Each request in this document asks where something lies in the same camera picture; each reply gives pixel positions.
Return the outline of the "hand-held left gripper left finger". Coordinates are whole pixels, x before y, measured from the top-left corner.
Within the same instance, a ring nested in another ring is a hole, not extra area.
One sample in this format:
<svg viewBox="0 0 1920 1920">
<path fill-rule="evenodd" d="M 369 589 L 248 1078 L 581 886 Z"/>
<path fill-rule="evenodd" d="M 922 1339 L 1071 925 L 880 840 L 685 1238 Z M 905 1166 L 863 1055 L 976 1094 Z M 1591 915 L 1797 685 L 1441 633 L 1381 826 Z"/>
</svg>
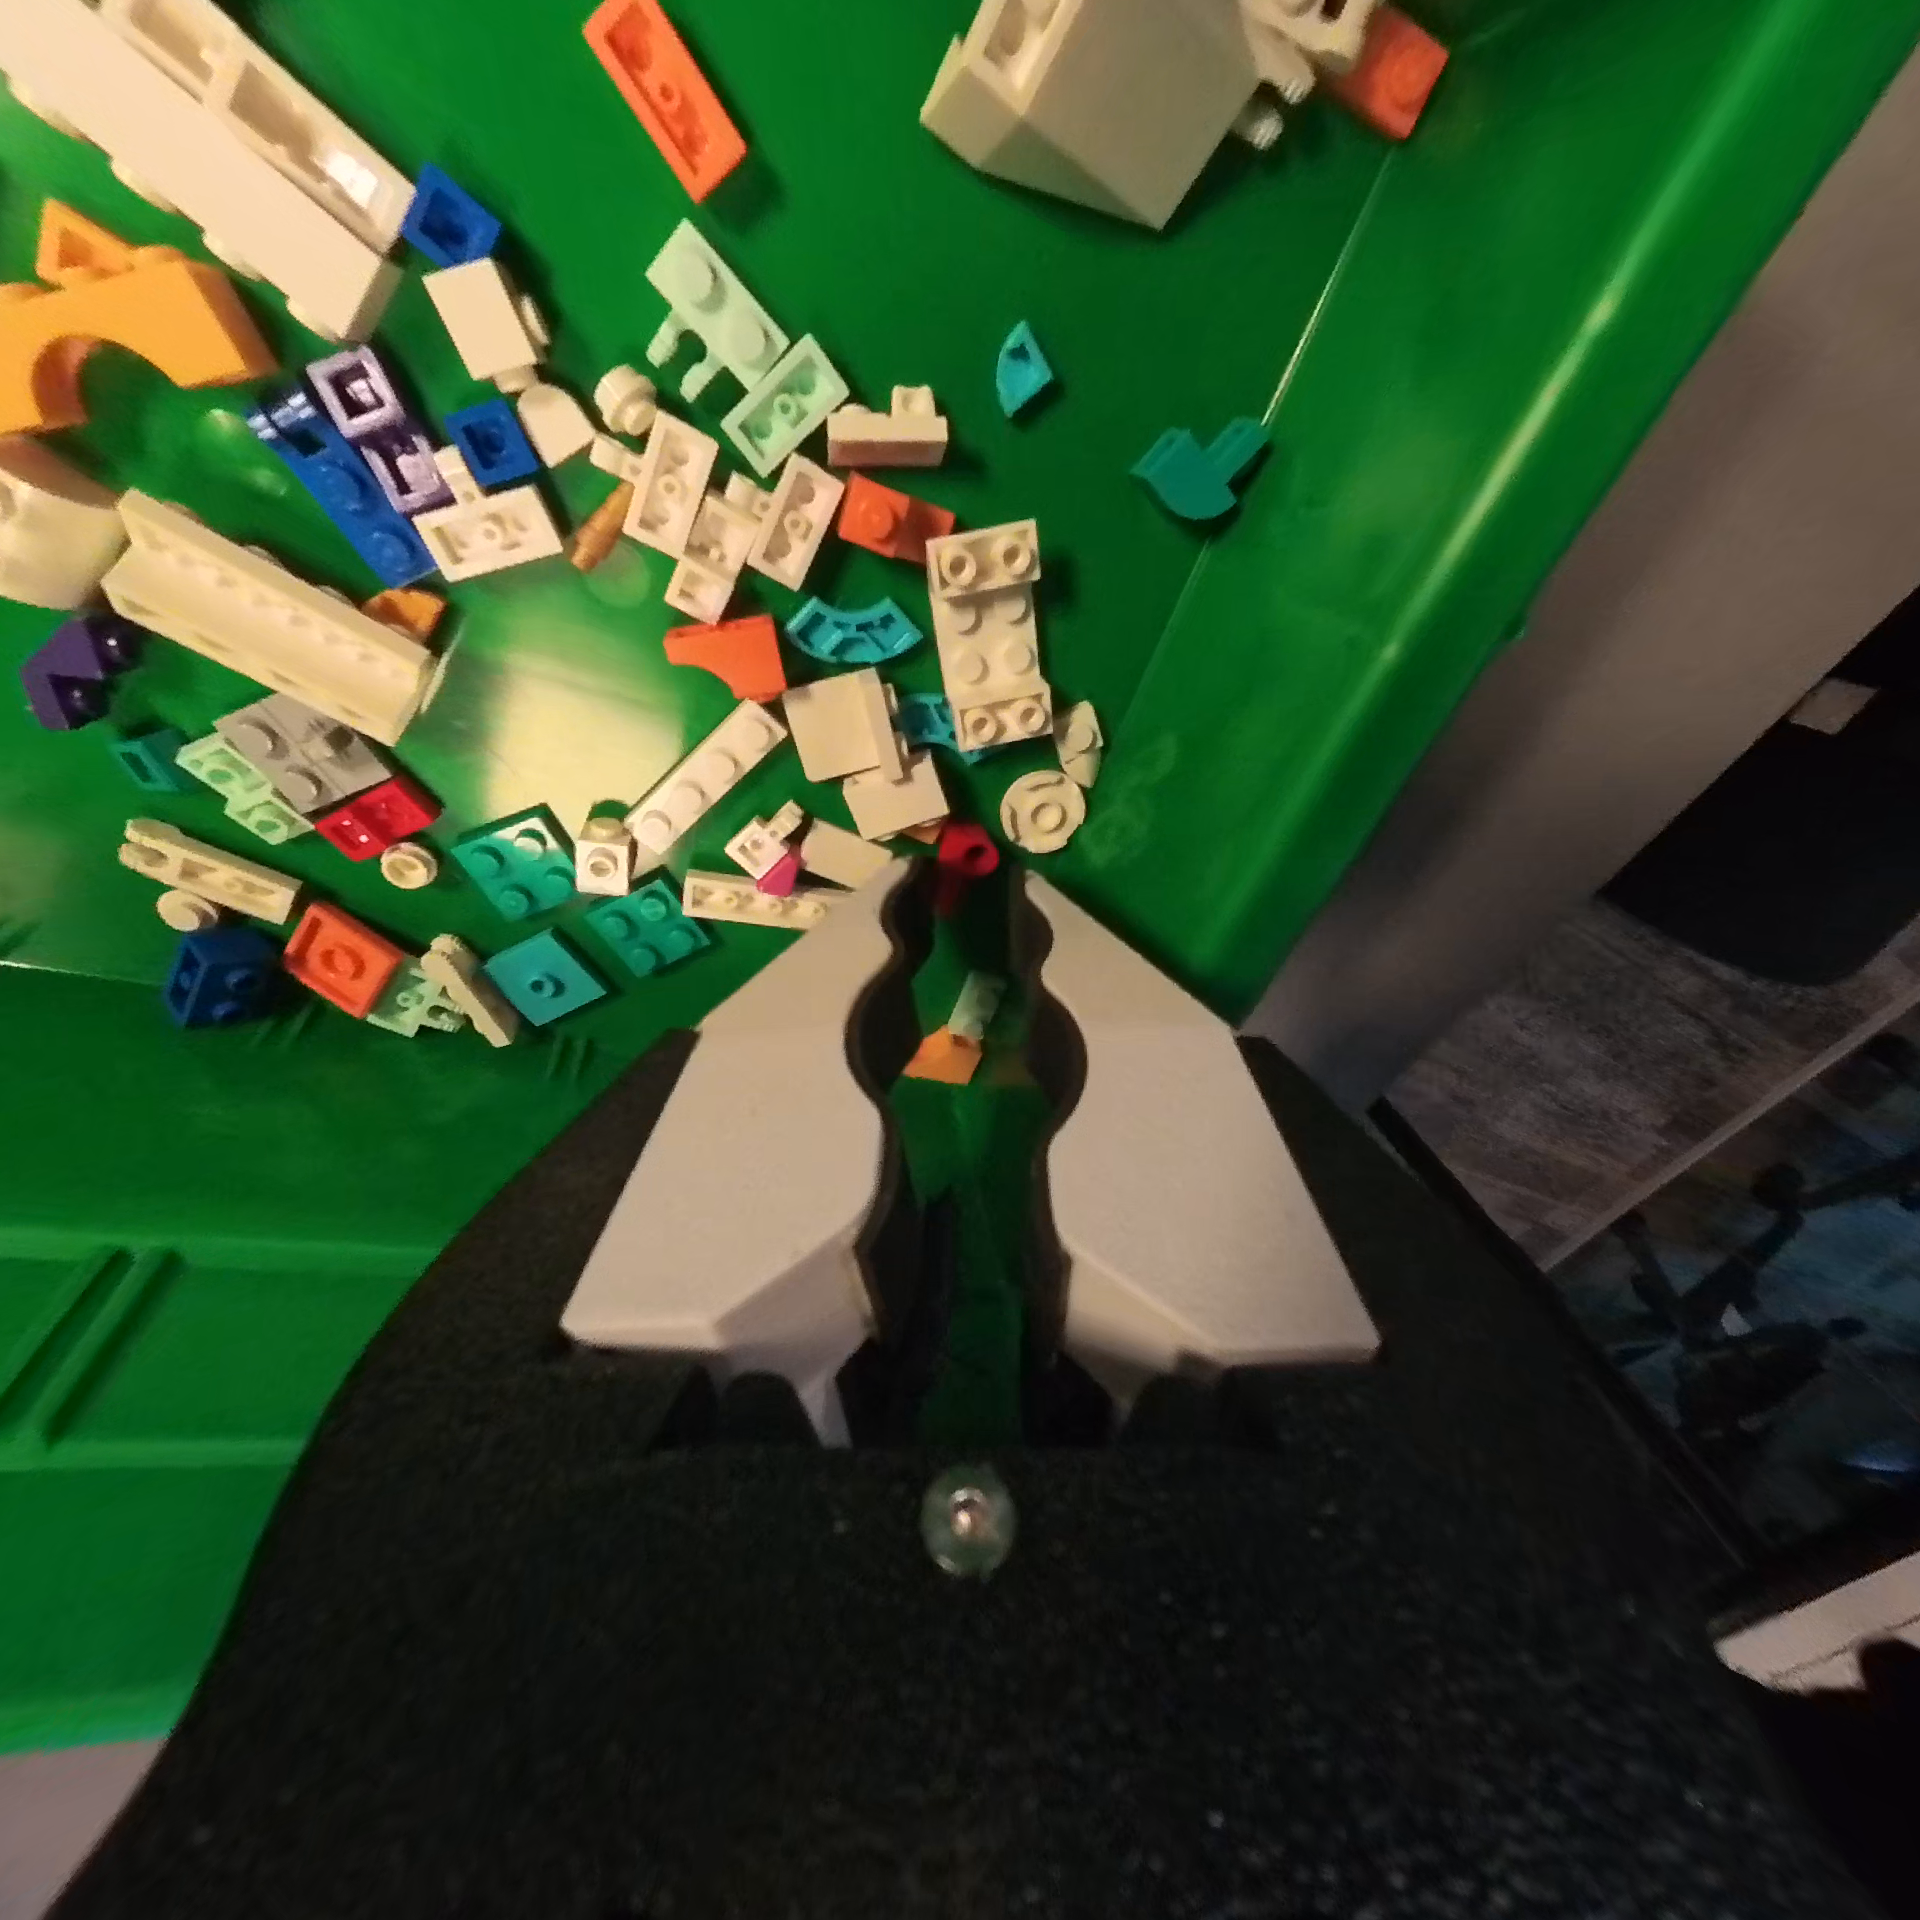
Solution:
<svg viewBox="0 0 1920 1920">
<path fill-rule="evenodd" d="M 836 1374 L 880 1321 L 905 1057 L 909 865 L 887 863 L 702 1023 L 560 1335 L 779 1374 L 819 1440 L 848 1440 Z"/>
</svg>

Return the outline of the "black office chair base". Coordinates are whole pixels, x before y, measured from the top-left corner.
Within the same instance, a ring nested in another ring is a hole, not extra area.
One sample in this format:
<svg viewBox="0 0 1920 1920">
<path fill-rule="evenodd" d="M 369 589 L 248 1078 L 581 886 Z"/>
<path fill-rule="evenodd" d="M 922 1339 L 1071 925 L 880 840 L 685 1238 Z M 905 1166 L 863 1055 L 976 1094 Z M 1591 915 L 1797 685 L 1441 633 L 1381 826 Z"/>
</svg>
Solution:
<svg viewBox="0 0 1920 1920">
<path fill-rule="evenodd" d="M 1916 1499 L 1916 1147 L 1663 1194 L 1554 1267 L 1578 1328 L 1763 1537 Z"/>
</svg>

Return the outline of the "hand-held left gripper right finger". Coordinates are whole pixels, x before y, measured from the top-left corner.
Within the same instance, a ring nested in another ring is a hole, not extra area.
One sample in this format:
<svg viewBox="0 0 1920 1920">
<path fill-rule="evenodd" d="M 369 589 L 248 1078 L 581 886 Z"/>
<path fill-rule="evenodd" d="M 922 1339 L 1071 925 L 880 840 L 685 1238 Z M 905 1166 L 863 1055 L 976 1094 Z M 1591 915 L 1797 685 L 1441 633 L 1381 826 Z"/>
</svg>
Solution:
<svg viewBox="0 0 1920 1920">
<path fill-rule="evenodd" d="M 1380 1324 L 1234 1031 L 1046 879 L 1037 1014 L 1066 1023 L 1041 1153 L 1063 1350 L 1115 1408 L 1155 1377 L 1369 1362 Z"/>
</svg>

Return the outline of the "pile of mixed lego bricks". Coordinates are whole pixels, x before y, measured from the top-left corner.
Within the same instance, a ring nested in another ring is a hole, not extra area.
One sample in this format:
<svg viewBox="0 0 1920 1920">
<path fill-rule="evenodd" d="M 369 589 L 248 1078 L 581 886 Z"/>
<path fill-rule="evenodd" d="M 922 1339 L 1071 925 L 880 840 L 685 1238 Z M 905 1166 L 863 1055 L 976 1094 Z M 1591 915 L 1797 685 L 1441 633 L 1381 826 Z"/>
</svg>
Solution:
<svg viewBox="0 0 1920 1920">
<path fill-rule="evenodd" d="M 199 863 L 253 863 L 278 892 L 342 898 L 386 944 L 475 925 L 478 947 L 542 923 L 591 937 L 555 853 L 654 791 L 734 707 L 783 719 L 783 688 L 871 667 L 905 701 L 905 758 L 946 810 L 996 829 L 996 797 L 1049 735 L 969 766 L 930 745 L 938 695 L 922 559 L 901 533 L 1032 520 L 1037 639 L 1058 711 L 1097 707 L 1109 766 L 1063 881 L 1113 911 L 1162 963 L 1252 1014 L 1275 963 L 1280 879 L 1303 879 L 1334 829 L 1280 853 L 1309 770 L 1363 758 L 1309 745 L 1309 682 L 1355 695 L 1376 644 L 1309 667 L 1303 612 L 1255 639 L 1255 581 L 1309 560 L 1280 533 L 1309 480 L 1309 430 L 1270 424 L 1268 450 L 1210 527 L 1133 475 L 1162 430 L 1206 448 L 1275 393 L 1359 216 L 1431 183 L 1469 131 L 1473 64 L 1441 78 L 1412 144 L 1387 148 L 1334 101 L 1270 153 L 1227 138 L 1173 232 L 1118 231 L 976 179 L 916 128 L 946 42 L 946 3 L 665 3 L 747 128 L 734 176 L 693 210 L 614 101 L 588 3 L 212 3 L 401 176 L 439 166 L 429 216 L 459 190 L 499 221 L 486 281 L 550 323 L 529 393 L 466 374 L 425 278 L 397 240 L 375 359 L 423 448 L 456 448 L 439 548 L 407 589 L 443 604 L 436 634 L 401 633 L 439 685 L 395 745 L 375 742 L 407 831 L 436 865 L 395 886 L 274 801 L 216 719 L 271 698 L 231 659 L 140 639 L 143 659 L 88 682 L 105 713 L 43 732 L 16 663 L 57 612 L 5 604 L 5 925 L 19 963 L 161 982 L 178 933 L 132 933 L 124 822 L 155 816 Z M 544 464 L 538 430 L 573 441 Z M 459 840 L 495 840 L 478 881 Z"/>
</svg>

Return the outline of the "black object with white tag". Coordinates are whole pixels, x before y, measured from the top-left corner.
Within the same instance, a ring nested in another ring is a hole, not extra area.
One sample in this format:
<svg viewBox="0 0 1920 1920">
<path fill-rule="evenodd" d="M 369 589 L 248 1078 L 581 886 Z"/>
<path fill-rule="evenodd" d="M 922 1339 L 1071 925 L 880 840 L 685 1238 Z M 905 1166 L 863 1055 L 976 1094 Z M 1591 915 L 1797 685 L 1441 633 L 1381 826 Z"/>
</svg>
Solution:
<svg viewBox="0 0 1920 1920">
<path fill-rule="evenodd" d="M 1920 911 L 1920 598 L 1688 801 L 1601 898 L 1759 982 L 1825 987 Z"/>
</svg>

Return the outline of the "green plastic bin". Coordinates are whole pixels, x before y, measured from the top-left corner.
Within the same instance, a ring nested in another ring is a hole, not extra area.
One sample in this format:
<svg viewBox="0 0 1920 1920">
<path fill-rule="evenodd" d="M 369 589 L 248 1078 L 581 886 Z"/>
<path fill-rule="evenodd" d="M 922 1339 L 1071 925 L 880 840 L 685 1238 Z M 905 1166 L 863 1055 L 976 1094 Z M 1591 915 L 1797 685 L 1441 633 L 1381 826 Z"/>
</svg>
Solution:
<svg viewBox="0 0 1920 1920">
<path fill-rule="evenodd" d="M 665 3 L 747 134 L 704 200 L 620 101 L 591 3 L 231 3 L 401 174 L 499 221 L 544 368 L 639 364 L 693 216 L 855 399 L 930 387 L 905 494 L 1032 518 L 1041 667 L 1109 735 L 1049 865 L 1246 1014 L 1814 179 L 1916 3 L 1405 3 L 1448 71 L 1405 144 L 1313 105 L 1140 231 L 918 128 L 976 3 Z M 5 1754 L 161 1738 L 261 1520 L 401 1290 L 659 1031 L 783 938 L 632 973 L 581 898 L 508 920 L 459 850 L 570 844 L 734 695 L 665 659 L 673 560 L 515 560 L 443 598 L 386 750 L 420 892 L 260 840 L 113 745 L 265 688 L 155 634 L 105 719 L 19 688 L 5 598 Z"/>
</svg>

